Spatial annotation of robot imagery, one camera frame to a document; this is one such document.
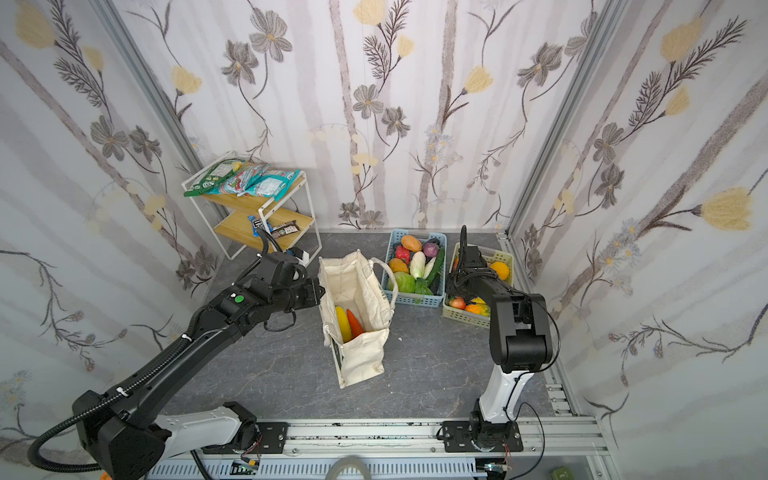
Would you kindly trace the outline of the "cream canvas grocery bag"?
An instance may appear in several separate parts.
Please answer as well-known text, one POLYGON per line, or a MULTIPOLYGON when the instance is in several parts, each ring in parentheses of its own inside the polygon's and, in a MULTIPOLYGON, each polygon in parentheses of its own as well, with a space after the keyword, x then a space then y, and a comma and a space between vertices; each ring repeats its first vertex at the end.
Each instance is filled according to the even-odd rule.
POLYGON ((385 262, 359 251, 319 262, 319 282, 325 289, 320 303, 324 345, 331 349, 342 389, 384 373, 399 288, 386 294, 374 272, 377 266, 394 274, 385 262))

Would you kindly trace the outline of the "yellow banana toy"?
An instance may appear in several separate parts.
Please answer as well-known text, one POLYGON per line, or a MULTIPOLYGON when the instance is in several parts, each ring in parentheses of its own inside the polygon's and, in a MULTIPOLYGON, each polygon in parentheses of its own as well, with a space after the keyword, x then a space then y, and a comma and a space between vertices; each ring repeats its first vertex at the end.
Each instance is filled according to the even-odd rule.
POLYGON ((342 342, 346 343, 353 339, 351 324, 347 316, 346 310, 340 306, 335 307, 336 319, 340 329, 342 342))

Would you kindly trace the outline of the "red chili pepper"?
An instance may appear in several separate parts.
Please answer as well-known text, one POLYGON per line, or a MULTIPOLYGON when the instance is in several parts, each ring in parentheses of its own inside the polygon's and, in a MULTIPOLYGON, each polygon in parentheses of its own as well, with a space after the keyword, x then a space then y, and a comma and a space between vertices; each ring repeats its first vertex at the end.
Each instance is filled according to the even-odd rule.
POLYGON ((352 338, 357 338, 365 332, 365 329, 363 328, 362 323, 358 320, 357 316, 350 309, 346 310, 346 315, 350 325, 352 338))

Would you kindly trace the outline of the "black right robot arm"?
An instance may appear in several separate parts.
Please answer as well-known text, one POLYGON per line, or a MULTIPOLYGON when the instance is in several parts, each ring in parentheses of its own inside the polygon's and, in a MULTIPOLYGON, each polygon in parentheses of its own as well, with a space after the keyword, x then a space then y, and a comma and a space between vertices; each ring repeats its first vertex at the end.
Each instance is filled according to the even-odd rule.
POLYGON ((467 420, 445 421, 436 439, 448 453, 520 452, 516 402, 532 375, 553 364, 559 347, 552 339, 544 298, 513 288, 492 269, 481 249, 460 232, 447 293, 481 299, 490 309, 489 348, 494 369, 467 420))

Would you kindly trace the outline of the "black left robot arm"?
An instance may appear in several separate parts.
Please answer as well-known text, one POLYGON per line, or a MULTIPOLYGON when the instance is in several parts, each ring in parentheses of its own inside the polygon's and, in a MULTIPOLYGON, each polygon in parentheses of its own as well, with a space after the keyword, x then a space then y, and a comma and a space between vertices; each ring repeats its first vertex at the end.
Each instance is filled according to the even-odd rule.
POLYGON ((103 393, 89 390, 72 415, 28 447, 32 466, 53 473, 102 470, 113 479, 139 479, 169 451, 173 433, 158 417, 164 406, 207 363, 274 314, 319 306, 324 287, 290 250, 263 249, 227 288, 200 307, 187 330, 136 373, 103 393), (75 428, 89 464, 46 458, 45 443, 75 428))

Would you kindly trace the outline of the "orange fruit toy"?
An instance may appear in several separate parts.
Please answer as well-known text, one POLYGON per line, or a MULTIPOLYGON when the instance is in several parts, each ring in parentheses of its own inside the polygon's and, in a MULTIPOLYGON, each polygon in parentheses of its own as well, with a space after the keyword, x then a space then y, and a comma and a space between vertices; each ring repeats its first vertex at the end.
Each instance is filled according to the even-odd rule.
POLYGON ((490 265, 490 268, 501 281, 506 281, 511 275, 511 268, 504 262, 495 261, 490 265))

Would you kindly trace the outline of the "purple onion toy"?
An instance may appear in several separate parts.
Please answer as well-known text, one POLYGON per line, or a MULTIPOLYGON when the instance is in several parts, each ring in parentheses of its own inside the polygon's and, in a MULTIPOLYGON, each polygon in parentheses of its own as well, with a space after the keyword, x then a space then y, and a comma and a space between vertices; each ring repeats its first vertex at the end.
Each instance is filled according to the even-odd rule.
POLYGON ((439 254, 440 248, 437 241, 428 241, 422 245, 422 252, 427 258, 434 258, 439 254))

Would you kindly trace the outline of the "green plastic fruit basket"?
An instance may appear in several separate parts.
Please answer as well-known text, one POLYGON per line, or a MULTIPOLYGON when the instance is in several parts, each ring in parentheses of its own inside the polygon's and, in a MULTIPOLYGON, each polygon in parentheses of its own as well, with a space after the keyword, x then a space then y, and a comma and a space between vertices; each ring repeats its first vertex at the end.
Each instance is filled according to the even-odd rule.
MULTIPOLYGON (((509 287, 514 286, 514 265, 515 258, 511 253, 496 250, 489 247, 478 246, 482 256, 486 260, 488 266, 495 262, 501 261, 506 263, 511 268, 511 275, 503 281, 509 287)), ((468 302, 468 306, 465 311, 456 310, 451 308, 448 303, 455 296, 447 294, 442 303, 442 316, 450 320, 465 323, 468 325, 482 327, 488 329, 490 327, 490 308, 480 297, 462 297, 468 302)))

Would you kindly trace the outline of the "white radish toy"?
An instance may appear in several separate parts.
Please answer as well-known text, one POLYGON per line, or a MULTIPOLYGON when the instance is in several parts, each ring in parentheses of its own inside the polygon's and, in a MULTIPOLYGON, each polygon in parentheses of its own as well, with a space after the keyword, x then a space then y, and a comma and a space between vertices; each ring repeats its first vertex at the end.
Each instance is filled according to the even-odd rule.
POLYGON ((422 251, 415 252, 409 264, 409 273, 414 279, 421 279, 425 277, 426 271, 426 256, 422 251))

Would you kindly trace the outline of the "dark brown candy bar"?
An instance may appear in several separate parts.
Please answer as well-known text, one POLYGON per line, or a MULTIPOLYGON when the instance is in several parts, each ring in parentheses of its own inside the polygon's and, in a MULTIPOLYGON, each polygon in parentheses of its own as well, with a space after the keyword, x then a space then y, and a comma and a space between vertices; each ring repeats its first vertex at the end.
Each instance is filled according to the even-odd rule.
POLYGON ((298 234, 301 232, 301 228, 299 227, 296 220, 291 220, 288 222, 285 222, 281 225, 278 225, 274 227, 270 231, 270 235, 275 240, 281 239, 283 237, 287 237, 290 235, 298 234))

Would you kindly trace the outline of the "brown potato toy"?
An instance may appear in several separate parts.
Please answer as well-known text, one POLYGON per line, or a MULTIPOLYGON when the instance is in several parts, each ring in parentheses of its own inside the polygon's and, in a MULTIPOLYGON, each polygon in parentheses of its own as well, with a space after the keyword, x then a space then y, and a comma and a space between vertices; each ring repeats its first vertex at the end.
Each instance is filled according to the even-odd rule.
POLYGON ((405 249, 411 252, 418 252, 422 249, 421 241, 413 235, 404 235, 401 238, 400 243, 405 249))

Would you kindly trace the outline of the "green cabbage toy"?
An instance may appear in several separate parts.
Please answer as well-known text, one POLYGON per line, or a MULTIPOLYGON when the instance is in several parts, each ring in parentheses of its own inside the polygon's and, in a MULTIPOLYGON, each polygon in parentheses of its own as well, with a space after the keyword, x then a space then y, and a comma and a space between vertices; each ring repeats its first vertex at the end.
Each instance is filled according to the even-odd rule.
POLYGON ((412 294, 416 291, 416 279, 409 273, 397 271, 388 286, 391 290, 397 289, 399 293, 412 294))

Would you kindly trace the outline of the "red bell pepper toy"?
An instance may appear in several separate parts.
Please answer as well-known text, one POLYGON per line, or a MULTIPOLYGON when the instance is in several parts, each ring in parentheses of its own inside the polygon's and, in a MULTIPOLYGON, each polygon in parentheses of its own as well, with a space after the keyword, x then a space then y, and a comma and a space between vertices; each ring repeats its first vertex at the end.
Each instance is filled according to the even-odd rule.
POLYGON ((395 249, 395 257, 402 260, 406 265, 408 265, 411 261, 412 252, 404 247, 403 245, 398 245, 395 249))

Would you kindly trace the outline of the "blue candy bar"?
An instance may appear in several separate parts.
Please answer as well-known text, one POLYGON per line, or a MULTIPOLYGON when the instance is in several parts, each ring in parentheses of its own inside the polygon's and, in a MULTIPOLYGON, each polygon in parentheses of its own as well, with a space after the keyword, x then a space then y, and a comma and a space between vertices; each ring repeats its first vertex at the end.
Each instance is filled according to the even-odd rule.
POLYGON ((268 238, 272 238, 272 225, 268 221, 263 221, 260 217, 255 215, 248 216, 248 222, 251 225, 252 233, 255 238, 261 238, 262 233, 265 233, 268 238))

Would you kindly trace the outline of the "orange bell pepper toy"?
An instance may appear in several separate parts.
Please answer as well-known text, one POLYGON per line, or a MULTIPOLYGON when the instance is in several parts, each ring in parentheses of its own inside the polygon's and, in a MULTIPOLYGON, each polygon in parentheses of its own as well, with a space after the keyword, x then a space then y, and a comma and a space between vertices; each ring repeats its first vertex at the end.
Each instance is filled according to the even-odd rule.
POLYGON ((393 259, 391 259, 389 261, 388 265, 389 265, 390 269, 394 273, 407 273, 407 274, 409 274, 409 266, 408 266, 408 264, 404 260, 402 260, 400 258, 393 258, 393 259))

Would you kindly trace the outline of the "blue plastic vegetable basket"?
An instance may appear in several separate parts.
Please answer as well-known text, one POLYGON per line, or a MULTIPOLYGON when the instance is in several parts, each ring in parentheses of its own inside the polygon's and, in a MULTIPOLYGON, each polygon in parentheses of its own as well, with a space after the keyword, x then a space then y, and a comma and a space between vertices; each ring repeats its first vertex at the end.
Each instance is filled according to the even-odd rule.
POLYGON ((385 260, 389 270, 382 274, 381 286, 389 300, 432 308, 443 302, 447 260, 444 234, 395 229, 385 260))

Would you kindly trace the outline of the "red teal snack packet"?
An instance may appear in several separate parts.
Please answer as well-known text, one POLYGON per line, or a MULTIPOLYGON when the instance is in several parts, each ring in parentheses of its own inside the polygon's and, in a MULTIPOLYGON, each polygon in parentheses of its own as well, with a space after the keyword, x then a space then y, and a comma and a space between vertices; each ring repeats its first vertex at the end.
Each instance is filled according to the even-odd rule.
POLYGON ((247 163, 229 177, 219 188, 220 194, 243 195, 247 188, 268 170, 268 163, 247 163))

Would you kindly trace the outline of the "green snack packet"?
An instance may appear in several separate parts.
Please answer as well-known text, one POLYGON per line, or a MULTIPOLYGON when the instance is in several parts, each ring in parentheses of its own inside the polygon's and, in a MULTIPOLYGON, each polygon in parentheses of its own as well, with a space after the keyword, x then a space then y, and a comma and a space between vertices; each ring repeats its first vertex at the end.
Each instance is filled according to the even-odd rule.
POLYGON ((226 180, 237 173, 243 165, 243 162, 234 159, 220 160, 213 164, 193 185, 184 192, 185 197, 196 197, 211 194, 218 189, 226 180))

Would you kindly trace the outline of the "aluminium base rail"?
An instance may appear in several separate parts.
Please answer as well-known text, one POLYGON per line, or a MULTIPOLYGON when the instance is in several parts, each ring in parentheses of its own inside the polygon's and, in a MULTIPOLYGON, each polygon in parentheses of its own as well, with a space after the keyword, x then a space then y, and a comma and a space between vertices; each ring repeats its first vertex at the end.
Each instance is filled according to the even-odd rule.
POLYGON ((267 420, 244 453, 208 447, 151 479, 617 479, 590 417, 267 420))

